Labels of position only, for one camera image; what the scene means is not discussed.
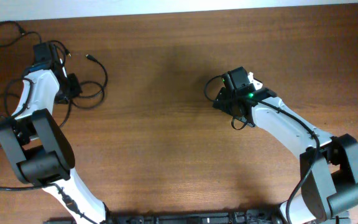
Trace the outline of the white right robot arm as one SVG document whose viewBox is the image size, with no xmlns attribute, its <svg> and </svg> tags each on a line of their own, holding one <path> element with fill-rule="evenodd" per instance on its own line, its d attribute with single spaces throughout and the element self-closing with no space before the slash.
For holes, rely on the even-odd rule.
<svg viewBox="0 0 358 224">
<path fill-rule="evenodd" d="M 358 206 L 358 142 L 350 134 L 334 136 L 291 110 L 244 67 L 218 76 L 223 83 L 213 108 L 243 127 L 271 134 L 300 162 L 300 180 L 272 223 L 340 222 Z"/>
</svg>

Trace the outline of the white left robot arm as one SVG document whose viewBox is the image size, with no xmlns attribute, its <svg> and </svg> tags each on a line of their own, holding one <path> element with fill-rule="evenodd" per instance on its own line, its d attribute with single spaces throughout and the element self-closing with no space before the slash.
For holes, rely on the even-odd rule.
<svg viewBox="0 0 358 224">
<path fill-rule="evenodd" d="M 75 223 L 111 223 L 105 203 L 79 177 L 73 149 L 52 116 L 54 105 L 70 105 L 81 96 L 82 84 L 66 73 L 53 42 L 33 50 L 34 64 L 21 76 L 19 104 L 0 124 L 0 144 L 16 177 L 56 198 Z"/>
</svg>

